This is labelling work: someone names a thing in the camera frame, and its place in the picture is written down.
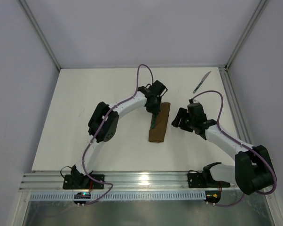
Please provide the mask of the fork with green handle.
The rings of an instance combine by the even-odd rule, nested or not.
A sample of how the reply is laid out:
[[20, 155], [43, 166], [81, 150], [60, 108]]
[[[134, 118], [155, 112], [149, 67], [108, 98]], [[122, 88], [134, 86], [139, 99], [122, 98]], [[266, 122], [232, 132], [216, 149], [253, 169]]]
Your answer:
[[156, 119], [157, 119], [157, 115], [153, 114], [151, 119], [151, 126], [150, 126], [151, 129], [155, 128]]

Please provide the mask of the brown cloth napkin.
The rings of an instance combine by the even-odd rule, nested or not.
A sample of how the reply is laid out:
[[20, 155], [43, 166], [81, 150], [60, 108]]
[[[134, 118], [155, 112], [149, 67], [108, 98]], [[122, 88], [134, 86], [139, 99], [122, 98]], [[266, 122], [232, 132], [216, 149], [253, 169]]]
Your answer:
[[167, 130], [169, 112], [171, 103], [163, 102], [161, 104], [161, 111], [157, 115], [156, 124], [154, 129], [149, 129], [148, 141], [151, 143], [162, 143], [165, 140]]

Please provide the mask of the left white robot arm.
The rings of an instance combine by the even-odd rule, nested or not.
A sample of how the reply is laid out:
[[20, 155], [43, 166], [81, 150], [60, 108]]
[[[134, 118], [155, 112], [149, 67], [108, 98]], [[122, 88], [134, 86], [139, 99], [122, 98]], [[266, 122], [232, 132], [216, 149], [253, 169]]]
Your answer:
[[156, 125], [158, 114], [161, 112], [162, 96], [168, 91], [167, 87], [156, 80], [153, 84], [138, 87], [132, 97], [120, 102], [106, 104], [100, 102], [88, 123], [88, 133], [91, 140], [82, 153], [80, 160], [71, 168], [64, 185], [69, 184], [74, 189], [86, 189], [92, 181], [90, 173], [92, 155], [100, 151], [103, 144], [113, 138], [116, 133], [118, 120], [140, 107], [152, 114], [151, 128]]

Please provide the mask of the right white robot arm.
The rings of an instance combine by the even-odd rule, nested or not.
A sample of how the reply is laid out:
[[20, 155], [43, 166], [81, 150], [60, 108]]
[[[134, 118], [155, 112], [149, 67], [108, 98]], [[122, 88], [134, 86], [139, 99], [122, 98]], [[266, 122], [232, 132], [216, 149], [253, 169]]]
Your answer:
[[172, 126], [194, 132], [230, 156], [235, 164], [225, 165], [214, 162], [203, 167], [202, 175], [208, 187], [226, 182], [237, 185], [250, 195], [275, 185], [275, 173], [268, 150], [262, 146], [252, 146], [230, 135], [214, 119], [207, 119], [200, 103], [191, 103], [187, 108], [179, 108]]

